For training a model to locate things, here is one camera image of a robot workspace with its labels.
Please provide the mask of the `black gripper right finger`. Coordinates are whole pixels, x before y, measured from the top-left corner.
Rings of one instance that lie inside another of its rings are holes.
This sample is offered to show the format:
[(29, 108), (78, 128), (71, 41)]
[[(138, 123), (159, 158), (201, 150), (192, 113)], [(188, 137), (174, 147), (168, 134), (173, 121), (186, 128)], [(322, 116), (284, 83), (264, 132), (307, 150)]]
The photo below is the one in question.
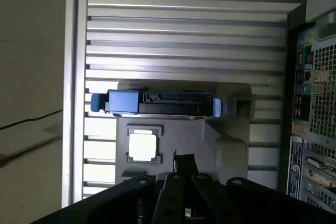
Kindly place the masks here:
[(198, 171), (194, 154), (183, 157), (211, 223), (335, 223), (335, 214), (251, 180), (233, 177), (222, 184)]

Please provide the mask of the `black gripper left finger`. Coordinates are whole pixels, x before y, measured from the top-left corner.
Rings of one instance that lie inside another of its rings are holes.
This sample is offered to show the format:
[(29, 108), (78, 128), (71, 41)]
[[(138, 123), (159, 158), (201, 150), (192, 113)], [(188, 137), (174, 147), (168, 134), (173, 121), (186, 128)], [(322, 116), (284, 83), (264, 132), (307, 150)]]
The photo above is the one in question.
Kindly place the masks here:
[(173, 171), (135, 176), (36, 223), (183, 223), (186, 156), (173, 155)]

